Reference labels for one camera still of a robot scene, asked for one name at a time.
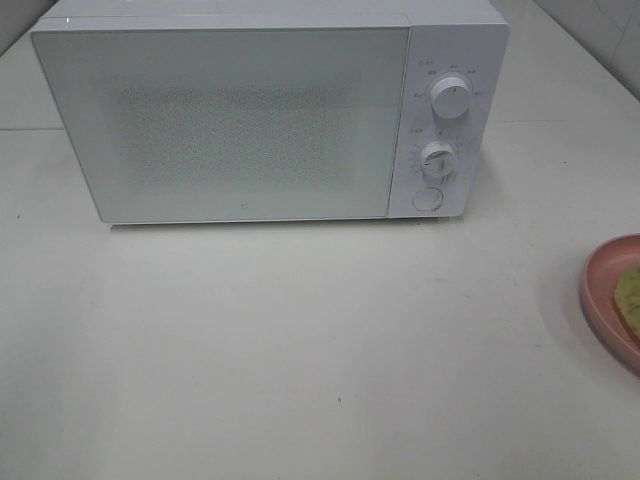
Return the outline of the pink round plate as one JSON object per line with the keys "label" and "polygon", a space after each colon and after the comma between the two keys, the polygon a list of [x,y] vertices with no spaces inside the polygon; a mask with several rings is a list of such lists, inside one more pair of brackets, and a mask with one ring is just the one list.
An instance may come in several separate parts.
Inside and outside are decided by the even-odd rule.
{"label": "pink round plate", "polygon": [[604,348],[639,376],[639,338],[615,303],[615,290],[627,270],[639,266],[639,234],[608,240],[585,262],[580,282],[581,307],[587,324]]}

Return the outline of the white microwave oven body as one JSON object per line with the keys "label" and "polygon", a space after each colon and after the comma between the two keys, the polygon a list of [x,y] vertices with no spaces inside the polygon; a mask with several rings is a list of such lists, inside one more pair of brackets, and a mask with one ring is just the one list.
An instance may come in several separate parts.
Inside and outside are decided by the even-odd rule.
{"label": "white microwave oven body", "polygon": [[[487,1],[60,1],[30,36],[32,41],[37,32],[382,28],[409,32],[387,212],[378,218],[311,220],[457,217],[465,209],[510,34]],[[429,90],[451,73],[471,83],[472,96],[464,115],[446,120],[431,107]],[[449,143],[456,154],[457,166],[444,178],[425,176],[420,168],[418,154],[433,141]],[[412,197],[424,187],[443,192],[437,211],[413,207]]]}

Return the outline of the upper white power knob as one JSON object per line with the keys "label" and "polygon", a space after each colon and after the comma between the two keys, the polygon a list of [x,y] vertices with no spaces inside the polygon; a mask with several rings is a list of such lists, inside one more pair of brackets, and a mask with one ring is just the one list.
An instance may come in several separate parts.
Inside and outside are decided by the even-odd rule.
{"label": "upper white power knob", "polygon": [[452,120],[464,115],[470,108],[471,83],[457,73],[439,78],[429,90],[431,107],[443,119]]}

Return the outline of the white bread sandwich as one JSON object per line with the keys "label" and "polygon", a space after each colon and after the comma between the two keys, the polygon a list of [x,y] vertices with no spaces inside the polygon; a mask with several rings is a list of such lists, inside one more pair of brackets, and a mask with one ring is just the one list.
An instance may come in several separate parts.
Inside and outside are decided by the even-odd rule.
{"label": "white bread sandwich", "polygon": [[615,304],[636,337],[640,333],[640,271],[638,267],[621,274],[614,291]]}

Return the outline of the round white door button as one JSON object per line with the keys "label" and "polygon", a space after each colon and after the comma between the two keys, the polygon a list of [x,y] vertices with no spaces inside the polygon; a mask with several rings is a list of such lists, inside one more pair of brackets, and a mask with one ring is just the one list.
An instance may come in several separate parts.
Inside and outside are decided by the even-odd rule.
{"label": "round white door button", "polygon": [[424,187],[412,197],[412,205],[417,211],[434,212],[441,208],[443,192],[436,187]]}

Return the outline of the white timer knob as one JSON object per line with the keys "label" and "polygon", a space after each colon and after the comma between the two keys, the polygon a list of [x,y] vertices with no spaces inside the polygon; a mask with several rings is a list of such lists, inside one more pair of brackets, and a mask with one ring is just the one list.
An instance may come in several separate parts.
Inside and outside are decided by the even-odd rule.
{"label": "white timer knob", "polygon": [[444,178],[457,166],[453,147],[442,141],[433,141],[425,145],[418,154],[419,164],[425,176]]}

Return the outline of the white microwave door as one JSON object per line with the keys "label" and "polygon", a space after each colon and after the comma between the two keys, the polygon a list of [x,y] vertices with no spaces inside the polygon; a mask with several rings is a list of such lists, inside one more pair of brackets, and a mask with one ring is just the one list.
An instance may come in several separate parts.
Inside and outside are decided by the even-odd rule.
{"label": "white microwave door", "polygon": [[378,218],[405,28],[37,32],[101,220]]}

